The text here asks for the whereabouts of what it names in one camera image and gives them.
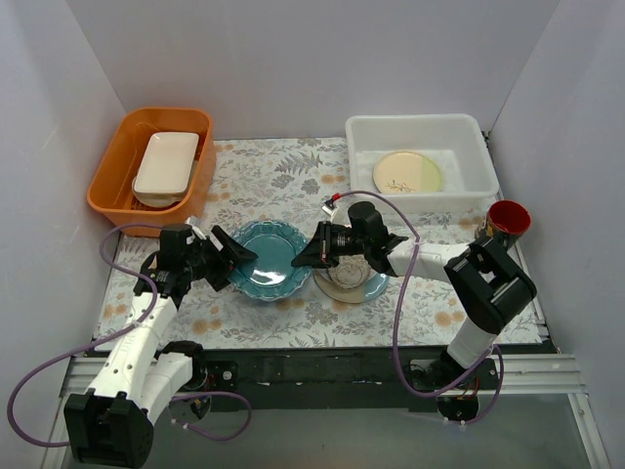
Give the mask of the clear white plastic bin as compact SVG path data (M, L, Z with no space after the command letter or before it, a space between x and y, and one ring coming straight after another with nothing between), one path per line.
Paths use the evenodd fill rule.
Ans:
M350 189L388 205L365 192L377 193L407 214L465 212L498 194L500 185L478 122L468 114L357 115L346 122ZM375 164L386 154L408 150L427 156L443 177L440 192L380 193L373 181Z

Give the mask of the white rectangular dish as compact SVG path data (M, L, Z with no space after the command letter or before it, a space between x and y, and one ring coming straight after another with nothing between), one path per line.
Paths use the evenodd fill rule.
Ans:
M133 190L157 195L179 194L188 188L199 135L157 132L148 140Z

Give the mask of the aluminium frame rail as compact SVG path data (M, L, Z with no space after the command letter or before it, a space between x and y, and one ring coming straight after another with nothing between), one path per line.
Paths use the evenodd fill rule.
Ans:
M104 357L71 359L61 387L61 397L82 392L95 378ZM586 394L587 386L571 354L526 354L504 357L502 395Z

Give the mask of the cream and blue plate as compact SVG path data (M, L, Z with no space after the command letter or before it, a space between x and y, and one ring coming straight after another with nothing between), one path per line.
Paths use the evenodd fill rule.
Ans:
M353 289L343 289L338 287L329 277L327 270L315 270L313 278L317 286L330 298L349 304L360 304L371 301L385 292L389 278L370 272L368 280L362 285Z

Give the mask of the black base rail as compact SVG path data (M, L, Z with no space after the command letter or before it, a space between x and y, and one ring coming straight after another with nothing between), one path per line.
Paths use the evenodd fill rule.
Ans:
M441 347L389 347L205 351L199 374L171 405L178 418L197 421L208 412L270 409L407 408L477 410L478 395L498 385L493 359L484 360L445 397L425 398L461 373Z

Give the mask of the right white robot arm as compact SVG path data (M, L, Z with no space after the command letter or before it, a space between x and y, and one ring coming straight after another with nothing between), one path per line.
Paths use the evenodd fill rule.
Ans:
M498 240L482 235L468 244L421 244L414 236L392 234L373 203L348 209L350 224L317 224L294 267L329 269L342 257L361 255L369 267L389 277L422 277L449 283L466 319L431 373L453 388L478 375L495 339L536 296L534 282Z

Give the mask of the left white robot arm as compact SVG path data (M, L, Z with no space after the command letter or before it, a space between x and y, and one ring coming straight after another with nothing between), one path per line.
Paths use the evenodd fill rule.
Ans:
M220 227L206 236L189 224L161 229L158 248L141 264L122 331L103 367L63 409L73 457L83 463L141 468L153 444L154 425L182 389L208 406L211 376L192 341L160 344L193 283L216 291L235 268L257 259Z

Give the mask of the cream and green plate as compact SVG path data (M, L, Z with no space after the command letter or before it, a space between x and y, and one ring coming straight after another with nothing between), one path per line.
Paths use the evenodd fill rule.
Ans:
M383 156L374 166L373 181L384 194L440 192L443 186L438 165L427 156L408 150Z

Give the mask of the teal scalloped plate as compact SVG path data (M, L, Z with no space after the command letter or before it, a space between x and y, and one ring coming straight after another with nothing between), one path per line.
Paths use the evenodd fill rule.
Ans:
M293 267L291 262L304 250L306 237L282 221L250 222L231 236L257 258L239 264L229 282L248 297L272 302L291 296L309 278L311 267Z

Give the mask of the red and black mug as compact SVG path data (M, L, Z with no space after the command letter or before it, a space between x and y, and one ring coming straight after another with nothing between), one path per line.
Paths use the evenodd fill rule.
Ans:
M475 230L475 239L488 236L510 250L531 225L529 212L513 200L498 200L487 210Z

